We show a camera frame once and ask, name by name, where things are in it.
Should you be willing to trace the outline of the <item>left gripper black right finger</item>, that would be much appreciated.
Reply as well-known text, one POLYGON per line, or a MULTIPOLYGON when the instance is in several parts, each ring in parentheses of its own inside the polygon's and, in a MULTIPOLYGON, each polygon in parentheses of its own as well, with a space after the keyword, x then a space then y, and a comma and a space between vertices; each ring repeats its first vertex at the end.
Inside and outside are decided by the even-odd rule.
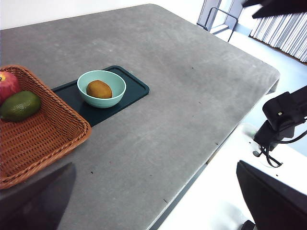
POLYGON ((305 230, 307 196, 252 165, 239 161, 236 175, 253 217, 242 230, 305 230))

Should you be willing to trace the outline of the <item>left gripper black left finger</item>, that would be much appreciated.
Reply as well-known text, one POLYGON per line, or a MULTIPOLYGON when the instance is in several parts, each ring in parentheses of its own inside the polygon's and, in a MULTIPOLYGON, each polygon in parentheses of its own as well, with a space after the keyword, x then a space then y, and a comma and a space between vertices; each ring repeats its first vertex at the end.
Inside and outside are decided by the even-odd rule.
POLYGON ((76 169, 68 163, 0 200, 2 230, 56 230, 69 203, 76 169))

